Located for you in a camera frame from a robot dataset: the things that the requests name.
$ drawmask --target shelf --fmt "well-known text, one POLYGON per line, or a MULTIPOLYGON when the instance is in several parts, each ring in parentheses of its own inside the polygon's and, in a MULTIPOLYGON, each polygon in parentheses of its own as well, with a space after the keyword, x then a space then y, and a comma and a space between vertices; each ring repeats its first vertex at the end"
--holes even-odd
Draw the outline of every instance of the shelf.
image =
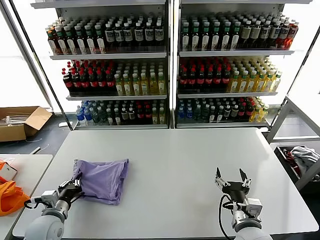
POLYGON ((291 55, 293 50, 180 51, 180 57, 291 55))
POLYGON ((34 9, 62 9, 102 6, 132 6, 132 5, 164 5, 165 0, 58 0, 50 2, 34 2, 34 9))
POLYGON ((53 55, 52 60, 92 60, 92 59, 157 59, 165 58, 166 52, 134 52, 108 54, 53 55))
POLYGON ((167 129, 167 124, 76 126, 74 130, 167 129))
POLYGON ((309 4, 313 0, 182 0, 182 4, 309 4))
POLYGON ((269 128, 267 122, 219 122, 219 123, 177 123, 177 129, 199 128, 269 128))
POLYGON ((178 94, 179 99, 195 99, 195 98, 238 98, 238 97, 256 97, 256 96, 274 96, 277 92, 225 92, 225 93, 191 93, 178 94))
POLYGON ((67 96, 70 101, 97 101, 97 100, 152 100, 166 99, 167 95, 150 95, 150 96, 67 96))

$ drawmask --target purple cloth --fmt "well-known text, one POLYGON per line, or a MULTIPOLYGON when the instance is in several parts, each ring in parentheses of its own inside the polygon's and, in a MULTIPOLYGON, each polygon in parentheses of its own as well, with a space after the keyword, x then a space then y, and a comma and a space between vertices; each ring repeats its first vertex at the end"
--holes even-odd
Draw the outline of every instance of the purple cloth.
POLYGON ((113 162, 74 160, 73 178, 80 173, 83 198, 108 205, 119 205, 129 159, 113 162))

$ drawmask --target cardboard box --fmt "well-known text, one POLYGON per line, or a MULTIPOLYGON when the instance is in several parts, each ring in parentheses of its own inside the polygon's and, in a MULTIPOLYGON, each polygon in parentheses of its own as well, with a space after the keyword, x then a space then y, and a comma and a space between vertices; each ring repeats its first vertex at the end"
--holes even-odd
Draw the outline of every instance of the cardboard box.
POLYGON ((0 119, 9 113, 31 114, 25 124, 14 126, 0 126, 0 142, 25 140, 39 131, 52 116, 40 106, 1 107, 0 119))

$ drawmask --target gray cloth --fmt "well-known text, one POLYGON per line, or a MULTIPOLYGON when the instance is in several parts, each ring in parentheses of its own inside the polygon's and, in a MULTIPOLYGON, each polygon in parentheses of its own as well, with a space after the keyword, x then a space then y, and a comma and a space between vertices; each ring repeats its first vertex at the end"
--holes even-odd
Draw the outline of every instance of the gray cloth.
POLYGON ((318 161, 318 159, 320 159, 320 155, 316 153, 314 149, 302 146, 295 146, 292 149, 291 154, 294 161, 299 166, 302 176, 318 161))

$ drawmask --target white table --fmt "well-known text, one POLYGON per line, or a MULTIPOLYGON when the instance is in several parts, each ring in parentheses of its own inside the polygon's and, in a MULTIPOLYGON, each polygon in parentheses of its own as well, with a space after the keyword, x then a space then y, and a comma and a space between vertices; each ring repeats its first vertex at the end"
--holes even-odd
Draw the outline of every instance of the white table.
MULTIPOLYGON (((256 128, 72 131, 34 194, 56 189, 73 173, 74 159, 109 162, 129 158, 120 205, 77 200, 65 221, 65 239, 212 238, 218 224, 219 167, 227 181, 252 178, 249 197, 263 204, 269 234, 312 232, 318 224, 263 135, 256 128)), ((232 216, 222 210, 230 236, 232 216)), ((40 209, 25 209, 13 229, 24 235, 40 209)))
MULTIPOLYGON (((0 158, 14 158, 10 165, 18 172, 13 180, 28 196, 34 192, 52 157, 52 155, 0 154, 0 158)), ((22 211, 23 208, 0 217, 0 239, 9 238, 22 211)))

